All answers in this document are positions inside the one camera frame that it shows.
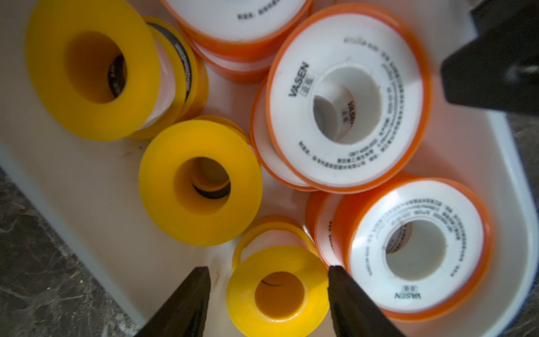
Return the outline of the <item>white plastic storage box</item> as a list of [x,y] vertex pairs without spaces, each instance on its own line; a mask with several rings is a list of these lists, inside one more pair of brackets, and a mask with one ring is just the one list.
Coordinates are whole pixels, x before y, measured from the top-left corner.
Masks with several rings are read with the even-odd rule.
[[[538,335],[538,213],[508,115],[446,102],[442,60],[474,39],[465,1],[381,1],[418,36],[432,71],[432,114],[408,172],[467,185],[490,211],[494,260],[481,288],[438,320],[399,323],[408,336]],[[95,142],[61,127],[29,79],[34,1],[1,3],[1,167],[124,311],[144,324],[197,266],[209,267],[206,336],[238,336],[225,300],[235,242],[182,244],[147,215],[138,190],[145,141]]]

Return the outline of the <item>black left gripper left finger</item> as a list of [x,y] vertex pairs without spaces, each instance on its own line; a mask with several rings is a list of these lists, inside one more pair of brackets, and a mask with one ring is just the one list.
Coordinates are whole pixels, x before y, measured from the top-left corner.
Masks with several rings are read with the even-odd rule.
[[210,293],[209,269],[194,268],[137,335],[202,336]]

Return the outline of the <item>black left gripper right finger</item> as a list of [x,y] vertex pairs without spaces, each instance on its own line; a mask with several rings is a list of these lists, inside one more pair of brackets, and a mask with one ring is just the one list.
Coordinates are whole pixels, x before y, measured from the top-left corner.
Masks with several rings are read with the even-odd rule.
[[337,336],[403,336],[341,266],[328,269],[328,300]]

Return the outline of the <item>yellow black tape spool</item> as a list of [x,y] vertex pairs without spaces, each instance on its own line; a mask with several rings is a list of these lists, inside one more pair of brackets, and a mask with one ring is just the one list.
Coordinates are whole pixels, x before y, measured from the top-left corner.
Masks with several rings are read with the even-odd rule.
[[171,61],[180,61],[185,73],[185,103],[176,122],[193,119],[202,113],[209,97],[209,77],[202,58],[193,51],[190,40],[179,29],[161,18],[143,17],[145,22],[161,32],[175,49]]

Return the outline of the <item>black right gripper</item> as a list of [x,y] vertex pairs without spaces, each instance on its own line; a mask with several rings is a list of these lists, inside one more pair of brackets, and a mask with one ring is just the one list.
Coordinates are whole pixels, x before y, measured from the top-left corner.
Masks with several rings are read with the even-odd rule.
[[538,26],[497,27],[527,15],[538,16],[538,1],[470,0],[469,12],[479,37],[443,61],[446,100],[537,116]]

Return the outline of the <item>orange white tape roll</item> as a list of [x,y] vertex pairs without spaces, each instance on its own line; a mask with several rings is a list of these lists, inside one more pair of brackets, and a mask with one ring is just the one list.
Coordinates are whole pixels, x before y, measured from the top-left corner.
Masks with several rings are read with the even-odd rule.
[[342,258],[335,254],[331,229],[333,219],[343,196],[326,192],[313,192],[305,212],[305,224],[309,236],[317,248],[318,255],[324,264],[343,266]]
[[181,27],[193,50],[219,76],[242,84],[262,81],[276,57],[272,39],[238,29]]
[[213,55],[239,62],[275,53],[312,13],[312,1],[163,1],[183,32]]
[[346,271],[389,318],[420,322],[450,313],[475,292],[493,258],[495,230],[469,188],[400,173],[345,196],[331,241]]
[[268,174],[282,185],[303,192],[314,192],[317,189],[294,174],[273,147],[265,112],[266,88],[267,80],[264,79],[251,108],[250,135],[255,154]]
[[363,192],[411,160],[430,117],[424,48],[396,15],[337,4],[300,24],[270,69],[266,118],[294,174],[330,193]]

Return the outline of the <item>yellow tape roll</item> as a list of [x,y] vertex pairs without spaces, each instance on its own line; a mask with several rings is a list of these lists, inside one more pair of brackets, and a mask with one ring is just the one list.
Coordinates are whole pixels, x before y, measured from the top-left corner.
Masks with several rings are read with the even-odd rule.
[[266,216],[232,257],[227,309],[245,336],[308,336],[329,311],[328,270],[295,220]]
[[126,1],[40,1],[26,55],[46,109],[83,138],[152,138],[182,112],[178,54]]
[[[200,195],[191,180],[198,158],[216,161],[231,185],[227,197]],[[192,119],[168,127],[148,146],[139,189],[150,218],[172,238],[199,247],[226,243],[251,224],[262,202],[261,165],[236,126]]]

